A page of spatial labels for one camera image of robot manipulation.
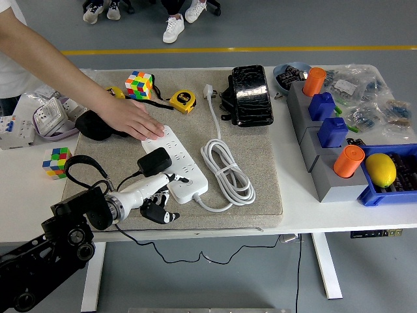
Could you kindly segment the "person's hand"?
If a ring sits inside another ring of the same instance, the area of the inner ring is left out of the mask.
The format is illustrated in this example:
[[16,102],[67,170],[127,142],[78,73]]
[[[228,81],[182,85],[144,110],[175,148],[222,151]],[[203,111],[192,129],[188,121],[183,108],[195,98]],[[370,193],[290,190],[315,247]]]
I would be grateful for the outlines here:
[[110,97],[95,112],[113,129],[138,140],[164,136],[164,125],[151,117],[146,107],[133,100]]

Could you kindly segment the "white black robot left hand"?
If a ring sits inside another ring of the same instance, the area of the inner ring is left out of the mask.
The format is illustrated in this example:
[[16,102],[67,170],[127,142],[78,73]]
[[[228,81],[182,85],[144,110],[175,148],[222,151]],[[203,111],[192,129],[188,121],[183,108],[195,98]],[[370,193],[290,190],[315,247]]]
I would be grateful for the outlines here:
[[[115,192],[113,195],[119,201],[117,206],[117,208],[120,209],[119,220],[125,220],[132,209],[140,208],[145,203],[146,199],[150,199],[161,188],[164,188],[168,183],[172,181],[188,183],[189,179],[175,173],[161,173],[151,177],[146,177],[126,187],[120,192]],[[178,219],[178,213],[167,212],[164,208],[161,207],[159,209],[153,209],[152,206],[154,205],[156,204],[151,201],[149,205],[145,206],[145,218],[158,224],[168,224]]]

